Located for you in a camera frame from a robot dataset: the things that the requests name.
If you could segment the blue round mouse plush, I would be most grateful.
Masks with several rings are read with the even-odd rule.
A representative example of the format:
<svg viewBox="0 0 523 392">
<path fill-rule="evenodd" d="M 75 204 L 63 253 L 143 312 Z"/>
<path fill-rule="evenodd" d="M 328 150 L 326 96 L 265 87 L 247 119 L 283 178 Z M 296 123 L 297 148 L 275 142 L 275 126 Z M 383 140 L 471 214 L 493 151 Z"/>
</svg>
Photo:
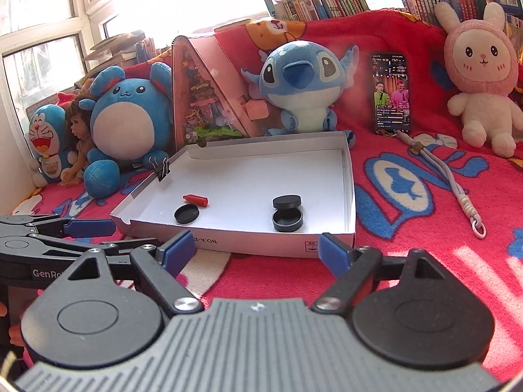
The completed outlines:
<svg viewBox="0 0 523 392">
<path fill-rule="evenodd" d="M 168 157 L 174 120 L 171 67 L 155 62 L 143 79 L 109 66 L 91 83 L 90 97 L 80 101 L 80 108 L 91 112 L 95 145 L 83 182 L 91 197 L 104 198 L 119 188 L 123 168 L 154 170 L 149 157 Z"/>
</svg>

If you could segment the smartphone with lit screen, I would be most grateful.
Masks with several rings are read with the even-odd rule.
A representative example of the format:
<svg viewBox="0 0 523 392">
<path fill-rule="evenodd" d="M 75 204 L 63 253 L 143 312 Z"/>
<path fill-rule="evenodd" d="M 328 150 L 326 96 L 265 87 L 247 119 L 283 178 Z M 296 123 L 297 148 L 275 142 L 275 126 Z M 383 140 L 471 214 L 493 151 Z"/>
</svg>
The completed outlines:
<svg viewBox="0 0 523 392">
<path fill-rule="evenodd" d="M 411 103 L 406 58 L 398 53 L 371 56 L 374 83 L 372 103 L 375 130 L 392 135 L 411 132 Z"/>
</svg>

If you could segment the blue Stitch plush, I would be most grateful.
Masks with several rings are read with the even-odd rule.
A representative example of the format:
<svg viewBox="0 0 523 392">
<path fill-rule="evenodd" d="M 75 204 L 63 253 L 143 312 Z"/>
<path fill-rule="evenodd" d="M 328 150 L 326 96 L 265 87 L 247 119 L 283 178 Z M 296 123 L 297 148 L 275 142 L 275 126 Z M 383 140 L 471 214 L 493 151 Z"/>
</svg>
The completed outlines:
<svg viewBox="0 0 523 392">
<path fill-rule="evenodd" d="M 266 136 L 334 131 L 338 117 L 331 106 L 354 86 L 360 51 L 351 45 L 342 58 L 312 41 L 290 41 L 264 61 L 258 74 L 242 69 L 261 98 L 281 110 L 282 126 Z"/>
</svg>

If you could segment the Doraemon plush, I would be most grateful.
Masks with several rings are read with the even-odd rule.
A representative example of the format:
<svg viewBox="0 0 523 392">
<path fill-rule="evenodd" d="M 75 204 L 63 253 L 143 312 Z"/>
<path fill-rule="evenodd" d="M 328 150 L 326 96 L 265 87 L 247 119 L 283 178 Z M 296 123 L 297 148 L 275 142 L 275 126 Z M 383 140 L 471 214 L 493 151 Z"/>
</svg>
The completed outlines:
<svg viewBox="0 0 523 392">
<path fill-rule="evenodd" d="M 62 107 L 44 105 L 36 110 L 26 138 L 33 154 L 30 169 L 35 187 L 60 182 L 62 172 L 76 163 L 77 152 Z"/>
</svg>

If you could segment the black binder clip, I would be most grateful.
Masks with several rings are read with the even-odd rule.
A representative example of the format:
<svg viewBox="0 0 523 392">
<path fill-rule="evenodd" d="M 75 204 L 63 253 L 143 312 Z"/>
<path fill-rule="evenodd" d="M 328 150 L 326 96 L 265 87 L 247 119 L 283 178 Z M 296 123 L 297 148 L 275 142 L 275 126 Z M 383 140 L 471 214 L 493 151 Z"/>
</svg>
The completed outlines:
<svg viewBox="0 0 523 392">
<path fill-rule="evenodd" d="M 164 157 L 161 161 L 156 157 L 149 157 L 149 163 L 154 168 L 158 181 L 162 181 L 170 173 L 168 157 Z"/>
</svg>

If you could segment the white cardboard box tray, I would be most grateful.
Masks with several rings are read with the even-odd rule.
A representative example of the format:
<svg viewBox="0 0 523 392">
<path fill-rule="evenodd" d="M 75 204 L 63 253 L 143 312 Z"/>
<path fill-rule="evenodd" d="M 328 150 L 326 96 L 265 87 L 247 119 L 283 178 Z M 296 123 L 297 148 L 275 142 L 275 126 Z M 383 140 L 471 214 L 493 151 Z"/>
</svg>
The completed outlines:
<svg viewBox="0 0 523 392">
<path fill-rule="evenodd" d="M 162 242 L 179 233 L 174 219 L 183 195 L 209 205 L 187 228 L 197 248 L 274 257 L 317 256 L 322 233 L 355 242 L 355 189 L 349 147 L 341 131 L 265 136 L 187 145 L 170 173 L 152 173 L 112 211 L 118 230 Z M 273 227 L 273 199 L 299 195 L 303 224 Z"/>
</svg>

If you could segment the pink bunny plush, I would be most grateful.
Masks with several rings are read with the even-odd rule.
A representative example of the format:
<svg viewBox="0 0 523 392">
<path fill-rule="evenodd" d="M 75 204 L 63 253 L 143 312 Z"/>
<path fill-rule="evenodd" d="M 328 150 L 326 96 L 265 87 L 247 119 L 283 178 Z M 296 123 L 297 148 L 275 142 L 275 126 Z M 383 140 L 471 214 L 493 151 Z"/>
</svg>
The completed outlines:
<svg viewBox="0 0 523 392">
<path fill-rule="evenodd" d="M 518 58 L 503 31 L 502 6 L 488 3 L 481 20 L 464 22 L 448 3 L 438 3 L 434 11 L 448 33 L 445 67 L 459 93 L 447 106 L 461 118 L 463 140 L 476 148 L 490 142 L 497 156 L 512 157 L 512 132 L 522 130 L 522 110 L 509 98 L 518 81 Z"/>
</svg>

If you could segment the row of books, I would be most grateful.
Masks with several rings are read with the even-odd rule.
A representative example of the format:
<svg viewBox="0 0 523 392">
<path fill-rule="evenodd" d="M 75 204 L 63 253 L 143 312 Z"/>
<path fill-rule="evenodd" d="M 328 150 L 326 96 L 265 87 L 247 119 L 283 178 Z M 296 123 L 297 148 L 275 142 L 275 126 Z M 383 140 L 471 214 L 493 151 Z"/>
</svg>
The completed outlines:
<svg viewBox="0 0 523 392">
<path fill-rule="evenodd" d="M 366 0 L 264 0 L 264 3 L 275 19 L 303 22 L 350 17 L 370 10 Z"/>
</svg>

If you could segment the pink triangular toy box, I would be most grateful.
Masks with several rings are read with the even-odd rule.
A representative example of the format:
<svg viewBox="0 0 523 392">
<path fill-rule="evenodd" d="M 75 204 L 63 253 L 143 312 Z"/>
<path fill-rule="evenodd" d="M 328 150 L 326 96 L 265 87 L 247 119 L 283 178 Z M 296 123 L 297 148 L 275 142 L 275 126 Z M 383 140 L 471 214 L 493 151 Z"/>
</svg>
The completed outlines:
<svg viewBox="0 0 523 392">
<path fill-rule="evenodd" d="M 214 36 L 172 43 L 174 142 L 188 144 L 262 135 L 269 106 L 248 86 Z"/>
</svg>

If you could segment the black round open case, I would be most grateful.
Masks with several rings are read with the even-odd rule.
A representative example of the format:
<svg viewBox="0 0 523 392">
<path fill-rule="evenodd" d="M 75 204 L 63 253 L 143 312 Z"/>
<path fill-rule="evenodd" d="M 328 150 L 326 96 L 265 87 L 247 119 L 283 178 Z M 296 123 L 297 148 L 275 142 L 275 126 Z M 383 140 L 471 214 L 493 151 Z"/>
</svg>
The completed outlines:
<svg viewBox="0 0 523 392">
<path fill-rule="evenodd" d="M 299 195 L 283 195 L 273 199 L 272 223 L 275 230 L 282 233 L 291 233 L 301 228 L 303 214 L 300 209 Z"/>
</svg>

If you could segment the brown-haired doll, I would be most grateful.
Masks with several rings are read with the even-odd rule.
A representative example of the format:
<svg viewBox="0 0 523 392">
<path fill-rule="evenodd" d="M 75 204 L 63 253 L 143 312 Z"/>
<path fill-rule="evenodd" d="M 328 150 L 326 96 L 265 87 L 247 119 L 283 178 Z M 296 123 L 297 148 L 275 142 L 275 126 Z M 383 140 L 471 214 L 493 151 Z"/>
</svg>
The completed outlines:
<svg viewBox="0 0 523 392">
<path fill-rule="evenodd" d="M 83 174 L 89 165 L 87 155 L 95 148 L 91 138 L 91 112 L 80 108 L 80 101 L 91 97 L 85 93 L 77 95 L 66 109 L 66 122 L 72 133 L 73 145 L 76 147 L 77 160 L 60 175 L 62 185 L 76 185 L 83 182 Z"/>
</svg>

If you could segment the black round lid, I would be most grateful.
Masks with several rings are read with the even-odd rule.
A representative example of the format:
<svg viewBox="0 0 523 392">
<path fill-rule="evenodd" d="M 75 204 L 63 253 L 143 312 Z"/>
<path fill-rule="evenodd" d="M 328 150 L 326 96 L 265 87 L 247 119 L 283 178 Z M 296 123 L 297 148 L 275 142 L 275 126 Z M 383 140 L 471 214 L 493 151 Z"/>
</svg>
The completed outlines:
<svg viewBox="0 0 523 392">
<path fill-rule="evenodd" d="M 174 212 L 174 219 L 178 224 L 187 225 L 199 216 L 199 208 L 195 204 L 183 204 Z"/>
</svg>

